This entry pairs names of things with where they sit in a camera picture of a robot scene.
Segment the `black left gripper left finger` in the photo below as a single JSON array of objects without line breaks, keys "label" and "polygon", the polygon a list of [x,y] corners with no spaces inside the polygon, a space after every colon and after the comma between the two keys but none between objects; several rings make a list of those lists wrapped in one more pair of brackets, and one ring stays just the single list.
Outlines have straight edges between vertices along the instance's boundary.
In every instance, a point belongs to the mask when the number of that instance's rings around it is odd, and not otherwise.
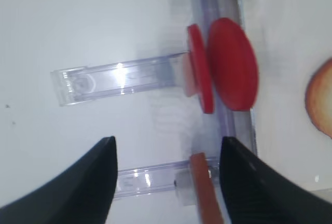
[{"label": "black left gripper left finger", "polygon": [[1,207],[1,223],[105,223],[116,185],[117,146],[111,136],[51,181]]}]

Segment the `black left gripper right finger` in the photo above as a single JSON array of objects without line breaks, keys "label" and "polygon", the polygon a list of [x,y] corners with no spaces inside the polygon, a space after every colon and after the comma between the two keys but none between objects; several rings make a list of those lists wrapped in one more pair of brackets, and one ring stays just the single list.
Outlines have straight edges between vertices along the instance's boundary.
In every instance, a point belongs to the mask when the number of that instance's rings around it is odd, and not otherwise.
[{"label": "black left gripper right finger", "polygon": [[235,137],[222,139],[219,181],[232,223],[331,223],[331,203],[283,177]]}]

